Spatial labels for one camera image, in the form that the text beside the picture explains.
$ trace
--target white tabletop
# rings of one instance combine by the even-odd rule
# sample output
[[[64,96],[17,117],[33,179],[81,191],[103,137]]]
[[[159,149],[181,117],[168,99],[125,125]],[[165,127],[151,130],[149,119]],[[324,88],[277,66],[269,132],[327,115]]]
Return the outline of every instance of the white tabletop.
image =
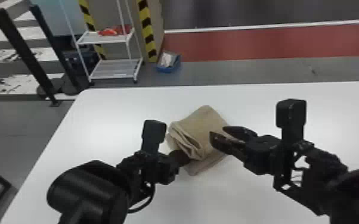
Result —
[[[72,105],[1,223],[57,223],[60,214],[46,202],[51,182],[87,161],[115,165],[132,155],[140,148],[146,119],[169,124],[207,104],[231,125],[279,136],[275,108],[286,98],[307,100],[307,140],[359,168],[359,82],[92,89]],[[160,151],[167,150],[162,144]],[[195,177],[181,170],[175,182],[157,187],[151,205],[129,214],[125,223],[328,224],[326,216],[316,217],[276,192],[272,182],[229,156]]]

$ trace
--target folded towel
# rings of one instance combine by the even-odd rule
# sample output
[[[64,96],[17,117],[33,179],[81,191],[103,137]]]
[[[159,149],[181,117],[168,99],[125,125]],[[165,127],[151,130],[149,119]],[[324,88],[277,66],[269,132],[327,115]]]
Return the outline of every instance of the folded towel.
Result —
[[[210,106],[197,109],[183,120],[172,122],[166,135],[171,150],[182,150],[191,159],[184,168],[196,175],[220,162],[225,154],[211,146],[209,132],[228,136],[222,128],[227,122]]]

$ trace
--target black pole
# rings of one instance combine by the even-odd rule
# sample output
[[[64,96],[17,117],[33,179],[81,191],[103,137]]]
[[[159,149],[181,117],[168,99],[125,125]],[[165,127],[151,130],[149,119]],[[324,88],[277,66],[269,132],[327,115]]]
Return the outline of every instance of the black pole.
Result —
[[[70,79],[72,85],[78,86],[78,81],[75,79],[67,61],[64,57],[62,51],[59,50],[58,45],[51,33],[49,26],[46,23],[45,17],[43,17],[42,11],[38,5],[32,5],[30,11],[32,12],[33,16],[35,16],[36,20],[38,21],[39,25],[41,26],[43,32],[45,33],[46,38],[49,40],[51,47],[53,48],[55,54],[57,55],[58,59],[60,60],[61,65],[63,66],[64,70],[68,78]]]
[[[40,27],[42,28],[43,32],[45,33],[47,39],[49,40],[49,43],[51,47],[53,48],[55,54],[58,57],[58,60],[60,61],[61,65],[63,66],[66,77],[68,77],[69,82],[64,82],[61,90],[66,95],[77,95],[78,93],[82,92],[84,89],[87,89],[89,87],[89,80],[86,77],[82,76],[75,76],[74,71],[69,66],[63,52],[59,49],[58,44],[53,36],[53,33],[51,32],[49,26],[46,23],[45,17],[42,14],[41,9],[38,5],[32,5],[30,7],[30,11],[32,12],[33,16],[35,16],[36,20],[38,21]]]
[[[47,77],[45,71],[43,70],[35,56],[33,56],[28,44],[26,44],[25,40],[18,32],[12,19],[4,8],[0,8],[0,29],[7,37],[10,44],[16,49],[18,55],[21,56],[25,65],[28,67],[28,69],[38,81],[40,86],[43,88],[46,95],[51,100],[52,105],[59,105],[59,102],[54,96],[56,91],[53,87],[53,84]]]

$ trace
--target white shelf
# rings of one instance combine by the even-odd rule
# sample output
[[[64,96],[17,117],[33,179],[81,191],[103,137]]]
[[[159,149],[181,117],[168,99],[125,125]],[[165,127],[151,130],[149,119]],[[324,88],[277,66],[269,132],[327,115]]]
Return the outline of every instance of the white shelf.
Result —
[[[91,79],[115,79],[133,78],[137,79],[143,58],[124,60],[100,60],[93,69]]]
[[[76,43],[78,45],[98,44],[98,43],[127,43],[128,44],[134,32],[135,29],[132,28],[131,32],[128,33],[127,35],[102,36],[99,35],[97,32],[86,31]]]

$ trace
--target metal shelf rack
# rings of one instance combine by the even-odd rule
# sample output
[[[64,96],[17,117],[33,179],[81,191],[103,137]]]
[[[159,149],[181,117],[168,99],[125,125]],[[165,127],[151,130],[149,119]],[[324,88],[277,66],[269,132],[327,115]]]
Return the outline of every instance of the metal shelf rack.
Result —
[[[121,0],[117,1],[118,12],[120,15],[120,22],[121,26],[124,28],[125,23],[122,15],[121,9]],[[129,9],[128,0],[125,1],[125,7],[128,11],[128,15],[131,15],[131,10]],[[63,10],[64,16],[66,18],[66,22],[68,24],[71,36],[73,40],[76,40],[75,34],[72,29],[72,25],[68,18],[67,12],[63,5],[63,0],[60,0],[61,9]],[[129,16],[131,21],[132,29],[130,33],[126,33],[126,30],[123,29],[123,35],[118,36],[101,36],[98,32],[89,31],[86,28],[85,33],[75,41],[75,47],[79,54],[83,69],[85,70],[86,75],[88,76],[89,81],[92,79],[115,79],[115,78],[132,78],[134,83],[138,81],[138,73],[140,70],[141,65],[143,64],[143,57],[141,52],[141,47],[139,44],[139,40],[135,31],[134,21],[131,16]],[[135,36],[135,40],[137,42],[137,47],[139,51],[140,58],[132,58],[131,51],[129,49],[129,41],[132,37]],[[81,50],[79,48],[80,45],[87,45],[87,44],[102,44],[102,43],[125,43],[126,51],[128,53],[128,59],[121,59],[121,60],[102,60],[99,55],[99,62],[93,69],[92,73],[88,73],[88,69],[85,65],[83,57],[81,55]]]

